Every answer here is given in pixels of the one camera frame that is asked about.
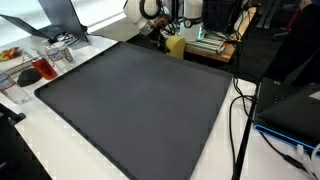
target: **gray mat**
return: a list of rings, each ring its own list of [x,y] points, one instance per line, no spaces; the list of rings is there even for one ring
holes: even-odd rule
[[[231,79],[121,42],[35,94],[128,178],[179,180],[192,175]]]

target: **computer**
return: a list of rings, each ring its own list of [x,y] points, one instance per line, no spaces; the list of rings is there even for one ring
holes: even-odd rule
[[[54,25],[49,25],[49,26],[46,26],[44,28],[37,30],[36,28],[32,27],[31,25],[29,25],[28,23],[26,23],[25,21],[23,21],[20,18],[8,16],[8,15],[4,15],[4,14],[0,14],[0,16],[2,18],[6,19],[7,21],[11,22],[12,24],[18,26],[19,28],[21,28],[22,30],[26,31],[29,34],[32,34],[34,36],[43,37],[43,38],[49,39],[53,42],[58,42],[56,35],[58,32],[63,31],[62,29],[60,29],[59,27],[54,26]]]
[[[320,143],[320,85],[298,88],[263,79],[258,96],[254,129],[312,153]]]

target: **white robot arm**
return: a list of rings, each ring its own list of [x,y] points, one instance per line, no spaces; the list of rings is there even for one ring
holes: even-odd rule
[[[195,41],[199,31],[202,30],[202,4],[203,0],[184,1],[184,19],[181,24],[180,35],[187,41]],[[160,33],[158,22],[163,14],[161,0],[127,0],[123,11],[128,19],[135,24],[140,32],[148,36],[158,49],[167,51],[165,38]]]
[[[168,51],[165,38],[160,33],[160,29],[155,27],[153,21],[161,14],[161,0],[127,0],[123,11],[128,19],[139,28],[140,32],[148,36],[160,51]]]

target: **red liquid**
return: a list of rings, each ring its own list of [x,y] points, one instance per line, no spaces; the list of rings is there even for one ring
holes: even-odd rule
[[[45,58],[42,58],[39,61],[32,62],[34,68],[46,79],[51,80],[57,77],[56,71],[50,66]]]

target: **yellow object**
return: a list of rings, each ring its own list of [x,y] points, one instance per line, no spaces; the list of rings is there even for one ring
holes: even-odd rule
[[[184,47],[186,45],[186,40],[180,36],[171,36],[166,42],[167,48],[170,50],[167,53],[169,56],[173,56],[178,59],[183,60]]]

